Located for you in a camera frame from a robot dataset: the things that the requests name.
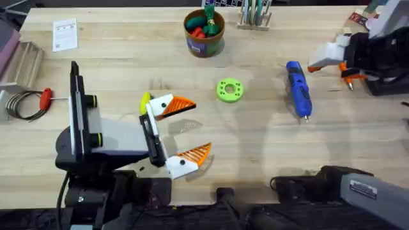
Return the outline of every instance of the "wooden workbench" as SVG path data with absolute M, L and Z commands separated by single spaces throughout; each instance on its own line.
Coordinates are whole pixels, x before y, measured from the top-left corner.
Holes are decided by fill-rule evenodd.
M 272 176 L 347 165 L 409 187 L 407 95 L 376 98 L 360 82 L 351 92 L 337 68 L 309 74 L 310 123 L 298 123 L 286 96 L 285 64 L 300 61 L 333 39 L 355 7 L 273 8 L 268 32 L 237 30 L 237 8 L 217 9 L 226 20 L 224 50 L 199 59 L 187 49 L 182 21 L 193 8 L 32 9 L 22 39 L 45 51 L 36 89 L 68 95 L 71 60 L 89 94 L 98 95 L 103 117 L 138 123 L 143 92 L 173 93 L 197 108 L 159 122 L 171 153 L 212 143 L 207 167 L 173 182 L 174 204 L 211 203 L 217 187 L 235 187 L 251 201 L 274 200 Z M 79 48 L 52 52 L 52 22 L 76 18 Z M 217 100 L 215 85 L 239 79 L 237 103 Z M 36 103 L 24 105 L 35 111 Z M 64 171 L 55 167 L 55 140 L 68 125 L 68 106 L 53 102 L 41 119 L 0 125 L 0 208 L 51 207 Z M 141 176 L 166 175 L 147 161 L 128 166 Z

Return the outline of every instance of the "sticker label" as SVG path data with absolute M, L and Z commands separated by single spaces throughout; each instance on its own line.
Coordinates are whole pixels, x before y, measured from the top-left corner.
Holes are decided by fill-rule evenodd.
M 378 189 L 356 180 L 350 181 L 350 190 L 375 200 L 378 195 Z
M 365 26 L 365 22 L 368 20 L 362 15 L 359 15 L 358 13 L 352 13 L 350 16 L 350 20 L 360 24 L 361 26 Z
M 194 42 L 189 37 L 186 37 L 186 40 L 187 40 L 187 46 L 191 50 L 193 50 L 194 52 L 198 52 L 200 54 L 206 54 L 206 50 L 207 50 L 206 44 Z

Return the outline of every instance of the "green plastic ring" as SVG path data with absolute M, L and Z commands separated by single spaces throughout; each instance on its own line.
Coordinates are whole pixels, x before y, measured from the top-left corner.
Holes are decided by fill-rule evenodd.
M 232 78 L 222 79 L 217 83 L 217 96 L 227 103 L 237 102 L 244 94 L 244 87 L 240 81 Z

